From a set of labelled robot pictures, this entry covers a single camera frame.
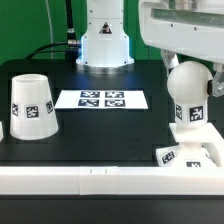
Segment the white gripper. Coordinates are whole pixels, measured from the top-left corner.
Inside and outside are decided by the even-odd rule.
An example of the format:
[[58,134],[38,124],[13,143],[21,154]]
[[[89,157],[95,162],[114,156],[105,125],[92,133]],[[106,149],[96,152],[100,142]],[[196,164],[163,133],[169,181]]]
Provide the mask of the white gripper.
[[139,0],[144,43],[161,50],[167,74],[179,65],[178,54],[214,62],[208,94],[224,95],[224,0]]

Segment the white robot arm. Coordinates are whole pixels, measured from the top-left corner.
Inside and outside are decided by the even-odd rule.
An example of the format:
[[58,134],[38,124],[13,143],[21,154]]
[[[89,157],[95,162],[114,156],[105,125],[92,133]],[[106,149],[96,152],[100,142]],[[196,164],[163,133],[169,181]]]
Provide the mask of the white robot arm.
[[[78,67],[112,73],[133,62],[123,29],[124,0],[87,0],[87,30]],[[224,0],[139,0],[140,34],[161,51],[167,70],[186,55],[209,61],[215,76],[209,93],[224,95]]]

